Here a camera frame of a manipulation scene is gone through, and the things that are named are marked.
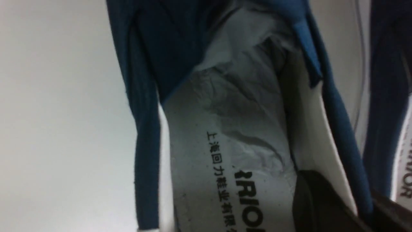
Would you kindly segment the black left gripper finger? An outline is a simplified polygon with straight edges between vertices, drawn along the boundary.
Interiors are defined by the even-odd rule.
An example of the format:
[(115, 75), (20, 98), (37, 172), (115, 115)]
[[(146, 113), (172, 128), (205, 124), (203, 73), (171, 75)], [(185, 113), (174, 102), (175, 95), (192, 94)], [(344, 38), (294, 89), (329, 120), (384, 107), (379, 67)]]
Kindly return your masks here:
[(318, 172), (299, 171), (293, 197), (297, 232), (410, 232), (411, 211), (372, 191), (372, 224), (355, 216)]

